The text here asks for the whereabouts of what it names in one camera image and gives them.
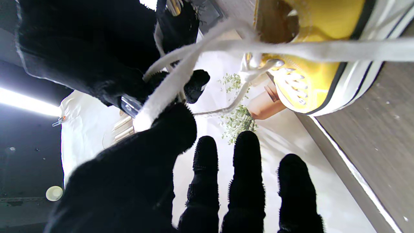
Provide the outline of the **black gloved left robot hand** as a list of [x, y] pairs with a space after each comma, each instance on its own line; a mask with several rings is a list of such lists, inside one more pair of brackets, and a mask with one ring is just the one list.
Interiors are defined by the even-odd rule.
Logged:
[[[219, 226], [218, 154], [184, 104], [164, 111], [151, 128], [99, 153], [72, 172], [45, 233], [263, 233], [265, 191], [260, 143], [251, 131], [234, 146], [228, 212]], [[198, 142], [186, 209], [172, 225], [173, 168]]]

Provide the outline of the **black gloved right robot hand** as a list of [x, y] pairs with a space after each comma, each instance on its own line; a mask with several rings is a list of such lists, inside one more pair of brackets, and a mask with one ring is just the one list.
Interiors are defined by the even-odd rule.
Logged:
[[16, 48], [28, 75], [88, 94], [106, 106], [141, 108], [167, 72], [144, 74], [164, 53], [196, 42], [199, 18], [184, 0], [174, 16], [139, 0], [18, 0]]

